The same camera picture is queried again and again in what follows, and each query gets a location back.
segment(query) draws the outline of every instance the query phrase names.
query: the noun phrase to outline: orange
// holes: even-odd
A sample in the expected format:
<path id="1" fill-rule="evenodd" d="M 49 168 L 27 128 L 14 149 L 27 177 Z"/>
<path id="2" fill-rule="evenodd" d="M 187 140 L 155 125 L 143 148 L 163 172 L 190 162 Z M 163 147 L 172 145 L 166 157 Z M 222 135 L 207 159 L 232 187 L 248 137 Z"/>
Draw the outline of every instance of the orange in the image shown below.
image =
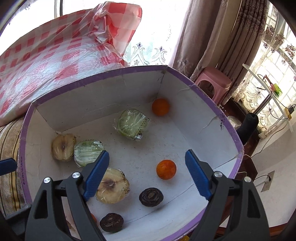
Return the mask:
<path id="1" fill-rule="evenodd" d="M 94 220 L 94 222 L 96 223 L 97 222 L 97 219 L 96 219 L 96 217 L 91 213 L 91 216 L 92 216 L 92 218 L 93 218 L 93 220 Z"/>
<path id="2" fill-rule="evenodd" d="M 156 167 L 157 175 L 163 180 L 171 179 L 176 171 L 176 164 L 172 160 L 162 160 Z"/>
<path id="3" fill-rule="evenodd" d="M 166 99 L 156 99 L 152 103 L 152 112 L 157 116 L 164 116 L 170 110 L 170 104 Z"/>

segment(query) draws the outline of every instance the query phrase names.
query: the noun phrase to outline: plastic-wrapped pear half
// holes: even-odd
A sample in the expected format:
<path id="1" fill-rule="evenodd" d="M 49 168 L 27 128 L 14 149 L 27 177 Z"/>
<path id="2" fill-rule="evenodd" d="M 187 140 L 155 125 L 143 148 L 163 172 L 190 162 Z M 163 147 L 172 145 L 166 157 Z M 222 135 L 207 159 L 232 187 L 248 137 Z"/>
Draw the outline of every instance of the plastic-wrapped pear half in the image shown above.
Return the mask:
<path id="1" fill-rule="evenodd" d="M 95 162 L 103 150 L 103 143 L 97 140 L 78 142 L 74 147 L 74 160 L 79 166 L 85 167 Z"/>
<path id="2" fill-rule="evenodd" d="M 58 135 L 52 142 L 52 155 L 59 161 L 69 161 L 73 157 L 76 139 L 73 134 Z"/>
<path id="3" fill-rule="evenodd" d="M 117 203 L 129 193 L 129 182 L 119 169 L 107 168 L 98 187 L 96 198 L 102 203 Z"/>

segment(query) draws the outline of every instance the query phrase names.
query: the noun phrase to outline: plastic-wrapped cabbage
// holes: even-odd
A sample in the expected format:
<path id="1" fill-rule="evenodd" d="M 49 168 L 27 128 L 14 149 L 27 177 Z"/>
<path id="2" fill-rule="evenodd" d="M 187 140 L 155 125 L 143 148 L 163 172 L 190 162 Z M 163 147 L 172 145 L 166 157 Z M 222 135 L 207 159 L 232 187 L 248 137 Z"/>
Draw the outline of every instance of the plastic-wrapped cabbage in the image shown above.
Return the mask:
<path id="1" fill-rule="evenodd" d="M 80 167 L 93 163 L 104 150 L 103 143 L 97 140 L 87 140 L 74 146 L 74 160 Z"/>
<path id="2" fill-rule="evenodd" d="M 115 120 L 115 129 L 123 136 L 139 141 L 142 132 L 148 127 L 150 119 L 136 109 L 127 109 Z"/>

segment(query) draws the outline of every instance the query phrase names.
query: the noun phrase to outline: plastic wrap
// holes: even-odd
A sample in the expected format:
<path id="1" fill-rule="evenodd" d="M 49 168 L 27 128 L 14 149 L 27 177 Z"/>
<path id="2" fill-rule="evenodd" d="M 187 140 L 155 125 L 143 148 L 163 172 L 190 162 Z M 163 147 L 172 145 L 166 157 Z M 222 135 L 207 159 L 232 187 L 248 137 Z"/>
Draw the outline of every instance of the plastic wrap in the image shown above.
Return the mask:
<path id="1" fill-rule="evenodd" d="M 235 130 L 237 130 L 242 124 L 237 118 L 232 115 L 228 116 L 227 119 Z"/>
<path id="2" fill-rule="evenodd" d="M 74 160 L 78 166 L 85 167 L 87 164 L 95 162 L 103 150 L 104 146 L 100 141 L 78 142 L 74 146 Z"/>
<path id="3" fill-rule="evenodd" d="M 136 109 L 127 109 L 118 118 L 115 119 L 115 129 L 123 136 L 139 141 L 142 138 L 142 132 L 148 127 L 150 119 L 142 112 Z"/>
<path id="4" fill-rule="evenodd" d="M 129 182 L 124 173 L 119 169 L 107 168 L 96 198 L 106 204 L 117 203 L 126 198 L 129 191 Z"/>
<path id="5" fill-rule="evenodd" d="M 18 39 L 0 56 L 0 126 L 53 89 L 127 67 L 122 56 L 141 16 L 138 5 L 105 2 L 56 18 Z"/>
<path id="6" fill-rule="evenodd" d="M 76 139 L 73 134 L 58 135 L 52 142 L 52 155 L 59 161 L 69 161 L 73 157 Z"/>

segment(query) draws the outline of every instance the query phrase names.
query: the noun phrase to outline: lace curtain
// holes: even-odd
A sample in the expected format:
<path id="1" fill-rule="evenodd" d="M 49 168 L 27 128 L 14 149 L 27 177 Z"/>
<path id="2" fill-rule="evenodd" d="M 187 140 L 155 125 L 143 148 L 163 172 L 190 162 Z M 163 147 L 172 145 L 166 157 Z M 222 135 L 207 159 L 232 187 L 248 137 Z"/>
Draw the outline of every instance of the lace curtain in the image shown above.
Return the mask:
<path id="1" fill-rule="evenodd" d="M 295 35 L 277 9 L 270 4 L 264 37 L 250 69 L 255 74 L 267 75 L 273 84 L 280 87 L 282 95 L 278 100 L 282 103 L 282 109 L 296 99 L 295 46 Z M 268 96 L 267 91 L 262 88 L 248 72 L 232 97 L 236 102 L 242 103 L 248 112 L 254 112 Z M 279 119 L 284 119 L 285 116 L 282 116 L 274 101 L 270 100 L 258 113 L 258 118 L 261 131 L 259 136 L 264 138 L 276 129 L 281 123 Z"/>
<path id="2" fill-rule="evenodd" d="M 169 64 L 190 0 L 112 0 L 140 5 L 141 23 L 124 54 L 130 66 Z M 63 0 L 63 15 L 91 9 L 104 0 Z M 0 54 L 24 34 L 59 17 L 60 0 L 29 0 L 0 36 Z"/>

